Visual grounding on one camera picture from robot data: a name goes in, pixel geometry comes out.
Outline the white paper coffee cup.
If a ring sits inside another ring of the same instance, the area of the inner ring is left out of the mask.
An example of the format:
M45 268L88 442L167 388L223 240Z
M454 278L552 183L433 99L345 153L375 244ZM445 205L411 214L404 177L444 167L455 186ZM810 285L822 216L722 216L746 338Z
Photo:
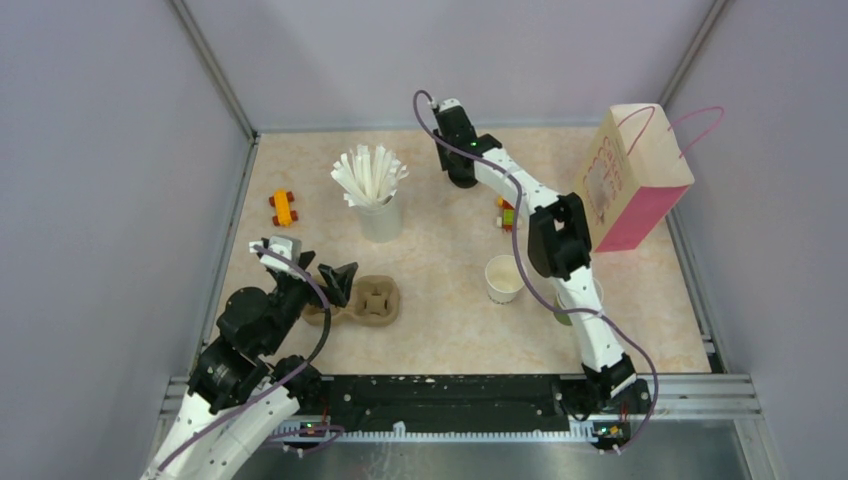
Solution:
M487 294L497 304L512 302L525 286L513 255L498 255L490 259L485 266L484 277Z

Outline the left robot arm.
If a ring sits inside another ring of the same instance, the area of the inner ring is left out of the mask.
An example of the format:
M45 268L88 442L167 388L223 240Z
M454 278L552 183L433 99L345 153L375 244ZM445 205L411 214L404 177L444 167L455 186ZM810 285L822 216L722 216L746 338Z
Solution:
M227 300L206 346L189 375L173 425L143 473L145 479L230 479L285 419L319 404L314 360L329 339L333 310L352 297L359 269L321 264L300 241L271 237L249 245L274 280L266 292L243 287ZM270 364L304 310L321 314L321 334L308 356Z

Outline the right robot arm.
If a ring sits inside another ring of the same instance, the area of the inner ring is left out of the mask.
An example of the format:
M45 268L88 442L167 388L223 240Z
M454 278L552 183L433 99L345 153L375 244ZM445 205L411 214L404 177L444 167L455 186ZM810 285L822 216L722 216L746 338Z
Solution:
M592 243L582 199L559 193L535 179L490 134L476 132L455 99L432 103L433 134L443 171L458 187L492 188L524 218L526 258L556 290L558 306L576 329L586 397L600 412L612 412L636 380L633 362L606 319L591 270Z

